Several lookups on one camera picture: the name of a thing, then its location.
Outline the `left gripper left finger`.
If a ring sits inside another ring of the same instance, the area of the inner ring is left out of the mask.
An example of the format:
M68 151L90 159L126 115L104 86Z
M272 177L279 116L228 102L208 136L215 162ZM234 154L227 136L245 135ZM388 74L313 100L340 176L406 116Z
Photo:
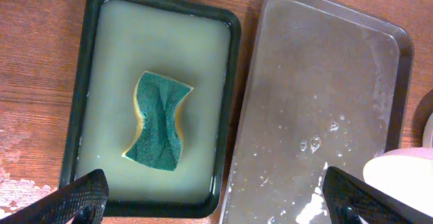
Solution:
M106 176L95 169L1 220L2 223L101 223L109 196Z

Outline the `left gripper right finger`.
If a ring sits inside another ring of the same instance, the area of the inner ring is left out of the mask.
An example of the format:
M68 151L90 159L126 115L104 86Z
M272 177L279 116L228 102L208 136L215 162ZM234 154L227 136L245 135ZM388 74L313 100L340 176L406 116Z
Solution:
M432 217L331 166L323 195L332 224L431 223Z

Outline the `white plate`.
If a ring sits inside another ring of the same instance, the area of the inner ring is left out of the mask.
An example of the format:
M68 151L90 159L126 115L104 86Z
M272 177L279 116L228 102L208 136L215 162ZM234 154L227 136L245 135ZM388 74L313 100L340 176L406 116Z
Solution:
M424 127L422 146L424 148L432 148L432 140L433 140L433 114L429 116L427 123Z
M402 148L371 159L364 181L398 201L432 216L432 148Z

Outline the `green and yellow sponge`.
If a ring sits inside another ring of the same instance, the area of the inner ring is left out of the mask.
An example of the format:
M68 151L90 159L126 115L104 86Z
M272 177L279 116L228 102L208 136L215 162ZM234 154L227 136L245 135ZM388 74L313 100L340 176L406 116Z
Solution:
M137 127L122 157L163 171L174 171L183 153L180 115L193 87L154 72L145 71L133 94Z

